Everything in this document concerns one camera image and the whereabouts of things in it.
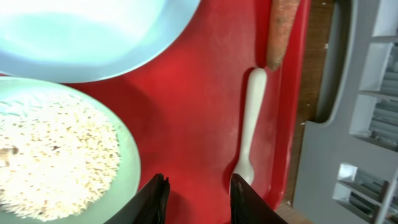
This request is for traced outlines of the light green bowl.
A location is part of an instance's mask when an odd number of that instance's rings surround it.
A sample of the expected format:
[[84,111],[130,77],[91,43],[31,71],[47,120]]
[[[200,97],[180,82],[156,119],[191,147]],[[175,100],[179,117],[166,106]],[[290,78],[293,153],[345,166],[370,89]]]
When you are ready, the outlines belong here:
[[121,147],[121,164],[110,189],[79,215],[49,221],[49,224],[132,223],[121,210],[133,199],[141,178],[141,159],[130,130],[107,106],[69,86],[30,78],[1,77],[1,101],[40,102],[56,93],[77,96],[102,111],[116,127]]

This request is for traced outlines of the large light blue plate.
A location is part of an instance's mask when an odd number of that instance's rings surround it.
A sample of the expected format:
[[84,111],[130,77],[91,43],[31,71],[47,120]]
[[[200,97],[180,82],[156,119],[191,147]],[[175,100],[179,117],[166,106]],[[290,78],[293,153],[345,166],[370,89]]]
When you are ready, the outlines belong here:
[[199,0],[1,0],[1,73],[57,83],[105,80],[160,55]]

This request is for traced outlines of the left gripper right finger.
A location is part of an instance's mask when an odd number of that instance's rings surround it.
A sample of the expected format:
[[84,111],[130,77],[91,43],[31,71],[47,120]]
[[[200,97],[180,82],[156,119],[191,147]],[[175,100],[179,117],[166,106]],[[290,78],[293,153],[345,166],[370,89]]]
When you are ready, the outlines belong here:
[[231,176],[229,195],[232,224],[287,224],[239,174]]

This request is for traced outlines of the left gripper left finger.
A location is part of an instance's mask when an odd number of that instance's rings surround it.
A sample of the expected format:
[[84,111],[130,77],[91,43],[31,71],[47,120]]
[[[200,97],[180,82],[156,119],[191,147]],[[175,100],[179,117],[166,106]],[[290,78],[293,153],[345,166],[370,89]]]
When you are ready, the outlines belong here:
[[169,194],[169,178],[156,174],[104,224],[164,224]]

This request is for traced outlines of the white plastic spoon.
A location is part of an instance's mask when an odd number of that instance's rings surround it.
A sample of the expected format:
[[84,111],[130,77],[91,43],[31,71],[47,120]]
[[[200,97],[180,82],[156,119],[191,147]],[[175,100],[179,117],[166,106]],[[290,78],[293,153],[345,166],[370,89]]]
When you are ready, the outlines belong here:
[[231,174],[231,176],[240,175],[249,186],[254,181],[254,168],[250,161],[251,144],[261,111],[266,85],[266,71],[263,68],[253,69],[248,76],[246,86],[239,157]]

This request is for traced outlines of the cooked white rice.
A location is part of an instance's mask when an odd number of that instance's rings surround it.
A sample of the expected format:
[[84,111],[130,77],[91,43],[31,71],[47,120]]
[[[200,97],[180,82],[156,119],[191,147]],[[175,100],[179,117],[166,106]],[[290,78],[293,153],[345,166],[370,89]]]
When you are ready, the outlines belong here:
[[71,95],[1,103],[1,209],[43,222],[79,215],[110,188],[115,127]]

